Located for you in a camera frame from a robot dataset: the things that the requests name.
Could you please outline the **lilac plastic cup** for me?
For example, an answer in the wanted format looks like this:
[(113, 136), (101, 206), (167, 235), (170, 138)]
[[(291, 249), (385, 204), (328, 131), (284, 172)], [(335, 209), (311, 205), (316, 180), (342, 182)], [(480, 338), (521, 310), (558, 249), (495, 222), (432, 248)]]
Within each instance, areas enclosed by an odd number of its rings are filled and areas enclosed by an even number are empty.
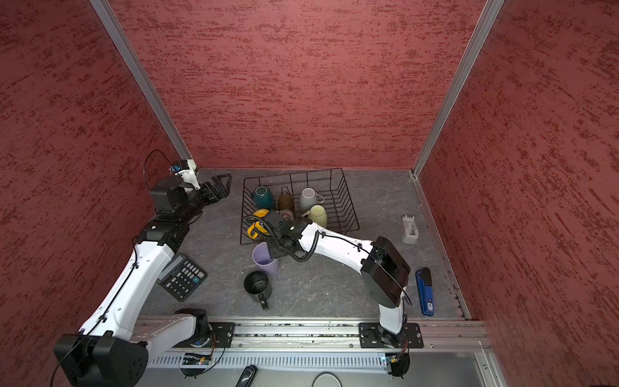
[(266, 242), (259, 243), (252, 251), (252, 260), (259, 270), (268, 275), (276, 274), (279, 270), (279, 262), (272, 258), (269, 252), (269, 246)]

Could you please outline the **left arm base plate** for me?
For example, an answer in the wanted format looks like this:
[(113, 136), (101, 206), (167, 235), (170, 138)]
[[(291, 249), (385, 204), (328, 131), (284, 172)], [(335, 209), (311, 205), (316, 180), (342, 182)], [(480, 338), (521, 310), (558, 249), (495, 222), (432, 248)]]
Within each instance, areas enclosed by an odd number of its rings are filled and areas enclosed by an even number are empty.
[(234, 322), (200, 323), (194, 334), (178, 346), (196, 349), (230, 348), (235, 327)]

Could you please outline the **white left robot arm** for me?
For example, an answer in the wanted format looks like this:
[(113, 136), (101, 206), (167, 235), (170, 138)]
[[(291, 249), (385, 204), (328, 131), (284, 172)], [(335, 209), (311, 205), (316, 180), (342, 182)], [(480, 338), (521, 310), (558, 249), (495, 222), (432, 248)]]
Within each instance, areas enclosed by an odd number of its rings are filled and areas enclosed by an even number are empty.
[(179, 343), (215, 350), (217, 335), (201, 309), (180, 309), (143, 334), (134, 330), (152, 288), (171, 285), (190, 225), (230, 188), (230, 174), (201, 183), (194, 172), (166, 177), (151, 188), (156, 214), (135, 237), (123, 272), (78, 332), (63, 335), (53, 348), (55, 369), (70, 385), (134, 386), (149, 361)]

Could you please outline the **clear glass cup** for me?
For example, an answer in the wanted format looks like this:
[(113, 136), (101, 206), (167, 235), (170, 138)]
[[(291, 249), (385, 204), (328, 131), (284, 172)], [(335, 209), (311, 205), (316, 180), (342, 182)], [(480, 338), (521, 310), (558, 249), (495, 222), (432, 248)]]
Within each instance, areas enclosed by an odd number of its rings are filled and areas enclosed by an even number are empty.
[(287, 220), (290, 220), (290, 221), (294, 221), (295, 220), (294, 213), (291, 210), (288, 210), (288, 209), (279, 210), (279, 214), (284, 219), (287, 219)]

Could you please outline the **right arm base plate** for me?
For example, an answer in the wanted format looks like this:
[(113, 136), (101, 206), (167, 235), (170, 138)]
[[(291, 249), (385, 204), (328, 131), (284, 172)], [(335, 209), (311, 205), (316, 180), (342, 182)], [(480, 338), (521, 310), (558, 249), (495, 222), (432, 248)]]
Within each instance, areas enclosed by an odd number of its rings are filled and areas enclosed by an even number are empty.
[(397, 334), (387, 331), (377, 322), (361, 322), (358, 329), (361, 348), (424, 348), (421, 328), (416, 323), (405, 323)]

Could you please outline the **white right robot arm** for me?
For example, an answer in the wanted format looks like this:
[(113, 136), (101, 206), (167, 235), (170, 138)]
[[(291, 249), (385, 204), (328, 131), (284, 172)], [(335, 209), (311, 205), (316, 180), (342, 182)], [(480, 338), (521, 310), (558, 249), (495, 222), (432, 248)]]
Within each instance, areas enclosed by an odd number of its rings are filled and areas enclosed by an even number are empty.
[(382, 332), (391, 336), (403, 332), (411, 269), (390, 240), (382, 236), (374, 241), (351, 238), (308, 218), (285, 219), (276, 211), (248, 216), (244, 222), (258, 227), (256, 234), (267, 243), (274, 259), (289, 256), (303, 263), (318, 254), (353, 269), (379, 305)]

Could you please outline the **yellow mug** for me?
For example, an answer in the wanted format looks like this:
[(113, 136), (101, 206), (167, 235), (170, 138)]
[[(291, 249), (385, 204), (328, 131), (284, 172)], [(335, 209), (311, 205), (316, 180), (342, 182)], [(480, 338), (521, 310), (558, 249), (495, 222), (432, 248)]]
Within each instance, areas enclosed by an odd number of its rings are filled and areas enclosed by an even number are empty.
[(269, 213), (268, 209), (259, 209), (250, 215), (247, 219), (251, 221), (247, 230), (248, 237), (251, 240), (257, 240), (259, 238), (270, 236), (267, 229), (263, 226), (260, 219), (264, 218)]

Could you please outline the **white mug grey handle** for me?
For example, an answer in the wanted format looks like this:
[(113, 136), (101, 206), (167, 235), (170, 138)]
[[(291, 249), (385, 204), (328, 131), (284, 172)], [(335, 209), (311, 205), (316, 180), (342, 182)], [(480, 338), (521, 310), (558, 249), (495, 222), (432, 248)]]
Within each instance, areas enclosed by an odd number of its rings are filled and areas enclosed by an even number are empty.
[(313, 206), (322, 205), (325, 198), (318, 194), (313, 188), (307, 187), (301, 192), (300, 208), (301, 213), (309, 211)]

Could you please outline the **teal green cup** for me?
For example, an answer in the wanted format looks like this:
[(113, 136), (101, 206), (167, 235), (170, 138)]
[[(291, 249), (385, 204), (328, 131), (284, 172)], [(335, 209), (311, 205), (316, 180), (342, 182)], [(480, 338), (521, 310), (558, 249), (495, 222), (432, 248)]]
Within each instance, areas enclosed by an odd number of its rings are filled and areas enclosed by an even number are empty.
[(272, 191), (269, 189), (269, 187), (266, 187), (264, 185), (260, 185), (256, 187), (253, 193), (253, 200), (258, 210), (260, 209), (275, 210), (276, 209), (276, 203), (275, 203), (274, 196), (272, 195)]

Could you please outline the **cream mug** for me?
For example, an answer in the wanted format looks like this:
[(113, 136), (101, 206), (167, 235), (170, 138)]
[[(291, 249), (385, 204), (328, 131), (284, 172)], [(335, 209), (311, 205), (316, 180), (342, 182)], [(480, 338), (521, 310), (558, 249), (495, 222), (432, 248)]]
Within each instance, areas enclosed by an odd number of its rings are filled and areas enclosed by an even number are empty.
[(320, 227), (327, 228), (328, 215), (326, 209), (321, 205), (312, 206), (309, 211), (302, 214), (303, 217), (308, 218), (313, 223), (316, 223)]

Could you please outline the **olive glass cup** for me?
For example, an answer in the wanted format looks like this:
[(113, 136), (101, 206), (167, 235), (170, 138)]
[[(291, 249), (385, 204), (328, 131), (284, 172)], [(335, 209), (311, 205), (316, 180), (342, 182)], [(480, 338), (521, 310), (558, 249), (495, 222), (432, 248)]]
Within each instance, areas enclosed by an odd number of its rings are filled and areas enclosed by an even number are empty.
[(283, 192), (278, 198), (278, 209), (279, 211), (290, 211), (292, 213), (295, 212), (295, 203), (293, 196), (288, 192)]

